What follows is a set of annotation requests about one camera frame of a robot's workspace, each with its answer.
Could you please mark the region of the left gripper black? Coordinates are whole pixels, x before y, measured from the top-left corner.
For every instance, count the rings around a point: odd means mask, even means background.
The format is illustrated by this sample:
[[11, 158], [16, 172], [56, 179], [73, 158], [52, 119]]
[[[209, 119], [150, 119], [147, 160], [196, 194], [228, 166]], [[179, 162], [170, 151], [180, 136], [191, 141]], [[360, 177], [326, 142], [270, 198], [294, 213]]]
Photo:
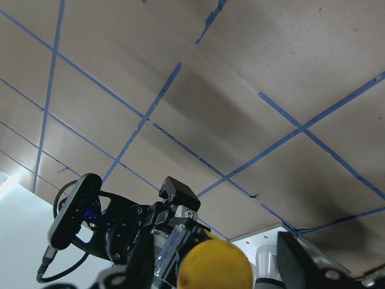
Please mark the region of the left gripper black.
[[110, 200], [98, 214], [98, 225], [88, 242], [75, 237], [77, 248], [90, 255], [124, 265], [139, 237], [154, 235], [154, 277], [176, 280], [186, 255], [198, 244], [210, 240], [209, 231], [197, 223], [201, 206], [189, 186], [168, 176], [159, 191], [161, 201], [140, 205], [117, 194], [101, 191]]

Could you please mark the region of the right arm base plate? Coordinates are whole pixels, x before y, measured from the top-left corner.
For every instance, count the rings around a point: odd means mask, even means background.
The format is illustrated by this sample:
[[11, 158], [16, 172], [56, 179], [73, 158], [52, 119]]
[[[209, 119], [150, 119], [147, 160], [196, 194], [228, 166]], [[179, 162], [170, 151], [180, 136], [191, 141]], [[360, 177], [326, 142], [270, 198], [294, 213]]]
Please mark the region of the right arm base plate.
[[264, 266], [270, 263], [268, 255], [274, 254], [274, 260], [288, 259], [290, 263], [295, 260], [305, 262], [312, 260], [318, 268], [333, 268], [345, 275], [351, 275], [343, 265], [327, 256], [304, 237], [297, 237], [282, 223], [240, 235], [232, 238], [230, 242], [243, 251], [256, 272], [263, 270]]

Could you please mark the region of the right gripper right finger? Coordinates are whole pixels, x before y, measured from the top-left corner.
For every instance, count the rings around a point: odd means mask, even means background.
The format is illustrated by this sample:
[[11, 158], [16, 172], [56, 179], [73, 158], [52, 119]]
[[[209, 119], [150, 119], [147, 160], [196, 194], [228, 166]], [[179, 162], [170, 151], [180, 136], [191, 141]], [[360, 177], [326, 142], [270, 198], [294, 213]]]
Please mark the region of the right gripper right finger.
[[289, 232], [278, 233], [277, 267], [286, 288], [358, 287], [358, 282], [343, 272], [317, 265]]

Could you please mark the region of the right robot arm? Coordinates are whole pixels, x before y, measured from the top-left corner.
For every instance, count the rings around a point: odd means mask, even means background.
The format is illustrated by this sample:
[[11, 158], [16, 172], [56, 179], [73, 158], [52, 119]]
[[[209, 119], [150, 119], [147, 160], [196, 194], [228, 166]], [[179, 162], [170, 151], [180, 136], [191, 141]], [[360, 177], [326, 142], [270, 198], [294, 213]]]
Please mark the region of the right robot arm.
[[200, 240], [176, 229], [155, 255], [154, 239], [139, 239], [126, 266], [103, 271], [93, 288], [361, 288], [334, 267], [317, 264], [287, 232], [256, 250], [255, 266], [228, 241]]

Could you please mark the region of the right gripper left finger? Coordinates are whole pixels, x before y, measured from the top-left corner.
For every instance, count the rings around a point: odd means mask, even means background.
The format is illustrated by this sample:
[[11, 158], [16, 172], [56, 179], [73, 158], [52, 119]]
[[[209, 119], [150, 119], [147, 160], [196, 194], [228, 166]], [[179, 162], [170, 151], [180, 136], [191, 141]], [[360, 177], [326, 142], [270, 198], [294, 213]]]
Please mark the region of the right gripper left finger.
[[142, 234], [124, 266], [115, 266], [98, 274], [91, 288], [151, 288], [155, 268], [153, 235]]

